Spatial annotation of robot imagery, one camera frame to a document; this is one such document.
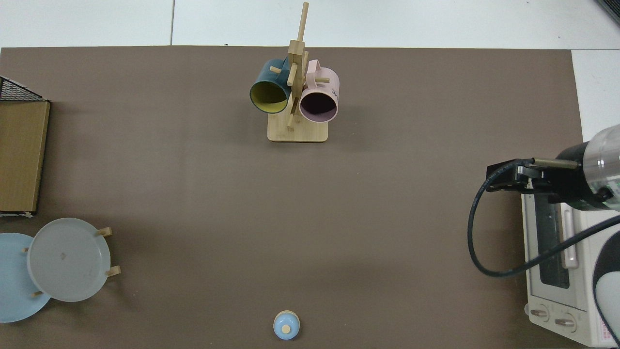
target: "mug handle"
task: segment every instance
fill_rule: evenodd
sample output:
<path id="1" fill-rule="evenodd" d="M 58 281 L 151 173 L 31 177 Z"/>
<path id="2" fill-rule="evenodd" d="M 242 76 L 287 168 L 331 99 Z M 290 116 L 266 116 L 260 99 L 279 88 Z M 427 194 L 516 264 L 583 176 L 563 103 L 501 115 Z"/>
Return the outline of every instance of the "mug handle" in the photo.
<path id="1" fill-rule="evenodd" d="M 308 83 L 308 88 L 316 88 L 316 80 L 314 75 L 319 70 L 321 70 L 319 60 L 311 60 L 308 62 L 308 73 L 306 74 L 306 82 Z"/>

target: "teal mug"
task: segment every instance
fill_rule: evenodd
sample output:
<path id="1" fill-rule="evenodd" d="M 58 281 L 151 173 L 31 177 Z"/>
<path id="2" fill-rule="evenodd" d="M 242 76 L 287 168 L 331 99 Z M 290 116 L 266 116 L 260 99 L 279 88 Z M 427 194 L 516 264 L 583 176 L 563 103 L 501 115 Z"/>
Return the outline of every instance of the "teal mug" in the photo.
<path id="1" fill-rule="evenodd" d="M 290 71 L 288 58 L 274 58 L 265 63 L 250 88 L 250 99 L 256 108 L 269 114 L 279 113 L 286 108 L 291 95 L 291 88 L 286 85 Z"/>

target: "oven door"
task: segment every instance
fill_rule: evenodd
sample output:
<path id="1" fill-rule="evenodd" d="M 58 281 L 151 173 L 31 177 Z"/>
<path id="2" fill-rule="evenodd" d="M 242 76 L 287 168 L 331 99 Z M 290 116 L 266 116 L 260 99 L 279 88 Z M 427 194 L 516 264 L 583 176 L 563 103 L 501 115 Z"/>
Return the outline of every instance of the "oven door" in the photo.
<path id="1" fill-rule="evenodd" d="M 528 260 L 579 232 L 574 210 L 567 204 L 550 204 L 546 195 L 523 195 L 523 212 Z M 580 266 L 583 253 L 580 242 L 531 268 L 532 295 L 586 311 L 583 265 Z"/>

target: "mug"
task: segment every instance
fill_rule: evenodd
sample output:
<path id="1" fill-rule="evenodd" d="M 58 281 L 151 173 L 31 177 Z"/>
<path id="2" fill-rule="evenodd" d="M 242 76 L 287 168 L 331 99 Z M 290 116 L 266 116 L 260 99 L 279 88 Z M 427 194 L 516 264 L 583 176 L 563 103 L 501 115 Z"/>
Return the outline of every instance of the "mug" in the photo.
<path id="1" fill-rule="evenodd" d="M 281 112 L 286 108 L 288 97 L 291 95 L 291 88 L 286 85 L 290 70 L 288 58 L 284 60 L 274 58 L 265 63 L 259 77 L 250 88 L 250 99 L 256 108 L 269 114 Z"/>
<path id="2" fill-rule="evenodd" d="M 329 69 L 321 68 L 318 60 L 308 62 L 306 88 L 299 99 L 299 111 L 313 122 L 328 122 L 338 114 L 338 92 L 340 80 Z"/>

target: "oven window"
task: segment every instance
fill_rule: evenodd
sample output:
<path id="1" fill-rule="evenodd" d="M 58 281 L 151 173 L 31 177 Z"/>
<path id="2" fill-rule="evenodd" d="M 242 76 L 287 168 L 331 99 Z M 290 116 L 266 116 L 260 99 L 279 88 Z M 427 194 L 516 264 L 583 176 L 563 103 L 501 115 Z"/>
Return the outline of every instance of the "oven window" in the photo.
<path id="1" fill-rule="evenodd" d="M 560 243 L 560 205 L 550 204 L 547 195 L 534 195 L 536 208 L 536 231 L 538 234 L 538 252 L 546 251 Z M 557 253 L 540 265 L 541 282 L 543 284 L 569 288 L 569 271 L 562 267 L 562 255 Z"/>

